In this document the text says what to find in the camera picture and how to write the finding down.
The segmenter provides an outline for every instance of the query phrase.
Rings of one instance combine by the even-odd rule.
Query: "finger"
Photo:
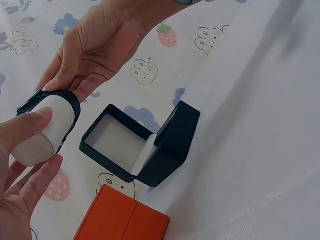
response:
[[[21,192],[21,190],[24,188],[24,186],[27,184],[28,180],[34,175],[36,174],[44,165],[45,163],[41,163],[36,165],[35,167],[33,167],[31,169],[30,172],[28,172],[20,181],[18,181],[14,186],[10,187],[6,193],[7,194],[15,194],[15,195],[19,195],[19,193]]]
[[[78,89],[73,93],[77,96],[79,101],[82,103],[87,97],[90,96],[101,84],[107,82],[108,79],[100,74],[91,74],[80,84]]]
[[[26,168],[26,166],[23,166],[18,161],[14,161],[12,163],[11,167],[9,168],[4,191],[7,191],[12,186],[12,184],[21,176],[21,174],[24,173]]]
[[[30,177],[27,183],[20,191],[20,196],[25,202],[30,214],[34,212],[38,202],[45,194],[48,186],[57,176],[63,158],[60,155],[55,155],[49,159],[34,175]]]
[[[44,72],[39,84],[36,87],[36,90],[42,89],[47,83],[49,83],[54,77],[58,74],[61,64],[62,56],[64,54],[63,47],[60,47],[58,52],[55,54],[52,62],[49,67]]]
[[[0,151],[8,156],[20,143],[40,133],[50,122],[52,109],[44,107],[0,124]]]
[[[70,90],[71,92],[73,92],[74,90],[76,90],[76,89],[80,86],[80,84],[83,82],[83,80],[85,80],[85,79],[86,79],[85,76],[77,76],[77,77],[75,78],[75,80],[73,81],[72,85],[70,86],[69,90]]]
[[[73,28],[63,38],[63,56],[60,70],[57,75],[48,82],[43,90],[55,91],[66,89],[71,85],[78,73],[81,60],[82,45],[77,28]]]

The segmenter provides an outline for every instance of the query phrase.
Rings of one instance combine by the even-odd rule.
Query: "white foam insert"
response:
[[[147,141],[110,115],[105,115],[85,140],[89,146],[130,174],[137,176],[156,147],[156,135]]]
[[[52,119],[39,134],[20,143],[12,152],[22,165],[33,167],[54,156],[75,121],[75,111],[61,96],[51,95],[41,101],[31,112],[41,108],[52,109]]]

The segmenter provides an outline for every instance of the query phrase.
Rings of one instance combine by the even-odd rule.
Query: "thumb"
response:
[[[74,28],[63,38],[63,56],[60,70],[54,79],[44,86],[43,90],[51,92],[58,89],[68,89],[78,74],[81,54],[81,40],[77,34],[77,28]]]
[[[20,143],[41,133],[50,123],[52,109],[44,107],[0,124],[0,148],[9,155]]]

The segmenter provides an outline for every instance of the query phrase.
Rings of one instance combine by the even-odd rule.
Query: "blue flower print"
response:
[[[133,106],[127,106],[124,109],[124,113],[136,120],[146,129],[150,130],[154,134],[160,130],[160,125],[155,121],[154,115],[146,108],[136,109]]]
[[[53,32],[58,35],[65,35],[71,28],[77,24],[78,20],[75,19],[70,13],[64,15],[63,19],[60,19],[55,24]]]
[[[7,80],[6,76],[0,73],[0,96],[2,92],[2,85],[5,83],[6,80]]]
[[[0,33],[0,44],[4,44],[7,40],[7,34],[5,32]]]
[[[7,7],[5,10],[8,12],[8,14],[14,14],[14,13],[19,12],[19,7],[18,6],[10,6],[10,7]]]
[[[180,102],[180,99],[182,97],[182,95],[185,93],[186,89],[185,88],[179,88],[177,91],[175,91],[175,99],[173,99],[172,103],[173,106],[176,107],[178,105],[178,103]]]

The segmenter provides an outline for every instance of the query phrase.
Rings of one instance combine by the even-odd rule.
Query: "white bedsheet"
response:
[[[62,34],[97,3],[3,2],[0,49],[13,47],[0,51],[1,121],[34,91]],[[61,151],[64,173],[34,212],[37,238],[72,239],[99,184],[112,183],[171,217],[168,240],[319,239],[319,10],[318,0],[215,0],[165,21],[174,47],[154,29],[82,104]],[[33,50],[21,53],[16,29]],[[198,39],[204,31],[217,36],[212,52],[210,39]],[[157,69],[147,86],[135,73],[140,61]],[[182,94],[201,118],[186,163],[159,187],[124,183],[78,150],[108,104],[156,132]]]
[[[208,55],[214,54],[224,32],[245,6],[240,2],[246,1],[202,2],[166,20],[163,24],[172,28],[176,39],[166,42],[158,37],[155,28],[121,72],[82,104],[77,126],[60,152],[64,157],[62,171],[32,218],[31,226],[39,240],[72,239],[101,184],[138,198],[142,185],[124,183],[82,154],[81,137],[109,104],[156,133],[188,84],[198,81]],[[15,116],[17,107],[35,90],[64,34],[98,3],[97,0],[0,0],[1,121]],[[204,31],[211,39],[202,39],[206,37]],[[211,51],[209,44],[214,37],[217,39]],[[136,68],[140,63],[154,70],[147,80],[139,76],[143,72]]]

